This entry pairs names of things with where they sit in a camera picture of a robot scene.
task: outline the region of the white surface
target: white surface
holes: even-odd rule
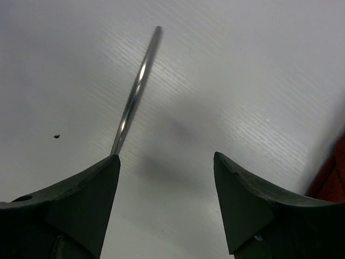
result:
[[[306,190],[345,122],[344,8],[311,0],[2,0],[0,197],[44,188],[108,154],[161,25],[120,154],[102,258],[230,258],[213,153]]]

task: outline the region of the thin metallic stick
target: thin metallic stick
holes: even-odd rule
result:
[[[148,46],[145,57],[141,63],[138,74],[136,75],[132,90],[130,91],[125,110],[119,124],[118,132],[114,140],[114,144],[110,155],[118,155],[120,153],[123,142],[128,133],[130,123],[134,118],[135,111],[139,105],[140,98],[146,86],[151,67],[158,49],[158,45],[162,36],[162,28],[157,26]]]

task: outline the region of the red fabric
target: red fabric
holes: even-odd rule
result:
[[[321,168],[306,195],[325,201],[345,201],[345,135],[336,144],[334,154]]]

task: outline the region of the dark red object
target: dark red object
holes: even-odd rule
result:
[[[333,155],[323,165],[306,195],[325,201],[345,201],[345,135],[336,144]]]

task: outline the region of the silver rod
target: silver rod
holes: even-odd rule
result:
[[[157,26],[127,99],[125,110],[123,111],[110,155],[118,155],[120,153],[121,147],[128,133],[130,123],[134,118],[135,111],[146,86],[161,37],[162,28]]]

